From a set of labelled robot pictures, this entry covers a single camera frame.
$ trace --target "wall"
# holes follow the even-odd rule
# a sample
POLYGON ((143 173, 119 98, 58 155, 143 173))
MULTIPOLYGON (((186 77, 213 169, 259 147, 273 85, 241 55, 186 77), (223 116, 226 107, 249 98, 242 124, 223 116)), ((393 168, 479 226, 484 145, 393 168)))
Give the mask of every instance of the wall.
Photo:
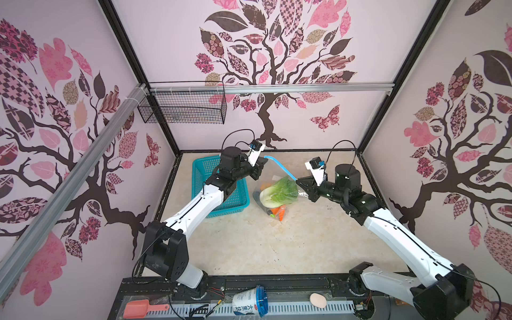
MULTIPOLYGON (((94 0, 17 1, 0 25, 0 257, 136 80, 94 0)), ((0 317, 106 318, 174 160, 137 111, 22 273, 0 317)))
MULTIPOLYGON (((153 0, 144 10, 134 0, 115 5, 150 81, 236 85, 392 82, 434 2, 153 0)), ((341 139, 357 145, 383 95, 231 95, 224 125, 170 128, 185 150, 220 148, 228 133, 242 128, 280 149, 329 148, 341 139)))
MULTIPOLYGON (((400 222, 498 289, 499 319, 512 318, 510 12, 455 1, 365 152, 400 222)), ((474 297, 460 318, 492 318, 493 290, 474 297)))

